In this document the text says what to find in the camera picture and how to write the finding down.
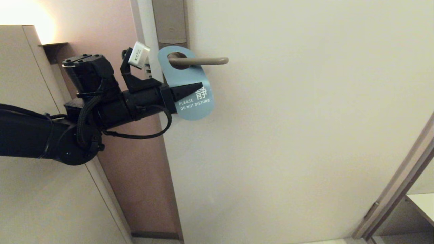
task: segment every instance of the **light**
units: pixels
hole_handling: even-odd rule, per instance
[[[35,0],[0,0],[0,25],[34,25],[42,44],[53,43],[56,26]]]

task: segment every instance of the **door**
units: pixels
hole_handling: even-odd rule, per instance
[[[36,32],[0,26],[0,103],[58,114],[32,53]],[[1,243],[130,243],[124,239],[86,165],[0,157]]]
[[[164,135],[186,244],[349,237],[432,113],[433,1],[186,2],[190,49],[230,59]]]

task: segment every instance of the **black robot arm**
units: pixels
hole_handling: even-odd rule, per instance
[[[162,135],[171,125],[174,103],[202,87],[202,83],[172,87],[131,74],[124,51],[121,74],[128,87],[121,92],[110,62],[103,55],[83,54],[63,61],[77,88],[77,98],[65,104],[67,115],[38,114],[0,104],[0,155],[51,158],[80,165],[104,150],[102,133],[131,139]],[[119,125],[164,112],[168,125],[153,135],[126,135],[108,131]]]

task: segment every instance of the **door frame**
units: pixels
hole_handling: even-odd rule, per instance
[[[434,113],[398,170],[363,218],[352,237],[370,240],[434,156]]]

